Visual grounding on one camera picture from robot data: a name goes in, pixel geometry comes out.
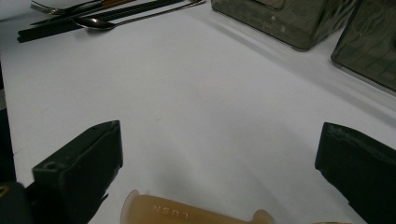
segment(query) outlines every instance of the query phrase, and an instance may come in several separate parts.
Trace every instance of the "tan plastic object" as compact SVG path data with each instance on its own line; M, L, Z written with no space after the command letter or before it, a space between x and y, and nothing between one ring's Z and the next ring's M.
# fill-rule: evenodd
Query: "tan plastic object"
M120 224L271 224L265 210L254 213L253 220L246 222L233 217L216 214L184 203L139 195L132 191L122 208Z

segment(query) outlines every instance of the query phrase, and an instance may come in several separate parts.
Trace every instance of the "fork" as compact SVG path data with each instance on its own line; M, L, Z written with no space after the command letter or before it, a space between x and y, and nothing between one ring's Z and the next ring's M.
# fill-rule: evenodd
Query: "fork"
M50 14L50 15L67 15L70 13L73 13L77 9L84 9L85 7L91 7L96 4L99 4L101 0L92 0L89 2L81 3L72 7L67 7L67 8L55 8L55 7L47 7L42 4L37 3L36 1L32 0L32 4L30 5L30 8L45 14Z

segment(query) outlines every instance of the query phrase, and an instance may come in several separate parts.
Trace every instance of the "white surface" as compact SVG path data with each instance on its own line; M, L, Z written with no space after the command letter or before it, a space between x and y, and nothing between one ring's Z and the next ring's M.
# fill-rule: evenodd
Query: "white surface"
M16 32L38 21L25 2L0 2L0 19L11 18L0 22L1 60L25 186L49 154L119 119L124 167L91 223L119 223L133 189L244 220L262 208L279 224L364 223L314 168L321 127L396 147L396 100L331 65L340 33L296 52L208 2L18 44Z

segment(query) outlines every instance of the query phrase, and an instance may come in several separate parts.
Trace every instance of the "spoon handle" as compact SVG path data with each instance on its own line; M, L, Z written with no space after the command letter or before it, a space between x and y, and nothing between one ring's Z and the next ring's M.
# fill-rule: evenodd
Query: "spoon handle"
M131 20L128 20L128 21L122 21L122 22L117 23L116 26L120 26L120 25L129 23L129 22L133 22L133 21L142 21L144 19L160 16L160 15L163 15L163 14L166 14L166 13L178 11L178 10L181 10L181 9L184 9L184 8L188 8L188 7L195 7L195 6L201 5L201 4L205 3L205 2L206 2L206 0L194 0L191 3L189 3L187 5L184 5L184 6L181 6L181 7L175 7L175 8L169 9L169 10L165 10L165 11L162 11L162 12L157 12L157 13L150 14L150 15L143 16L143 17L134 18L134 19L131 19Z

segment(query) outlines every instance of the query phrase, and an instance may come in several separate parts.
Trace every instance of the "spoon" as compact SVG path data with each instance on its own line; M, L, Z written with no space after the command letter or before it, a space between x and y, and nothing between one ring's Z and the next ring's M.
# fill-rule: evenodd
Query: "spoon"
M119 22L119 23L113 23L113 22L109 22L109 21L102 21L102 20L90 19L90 18L74 18L73 22L76 23L79 26L82 26L82 27L85 27L85 28L89 28L89 29L111 30L111 29L116 28L117 26L129 23L129 22L141 21L141 20L144 20L144 19L147 19L147 18L160 16L162 14L178 11L178 10L181 10L181 9L184 9L184 8L195 7L195 6L201 5L201 4L205 3L205 2L206 2L206 0L194 0L194 1L190 2L189 4L181 6L181 7L175 7L175 8L169 9L169 10L165 10L165 11L162 11L162 12L150 14L150 15L143 16L143 17L134 18L134 19L127 20L127 21L122 21L122 22Z

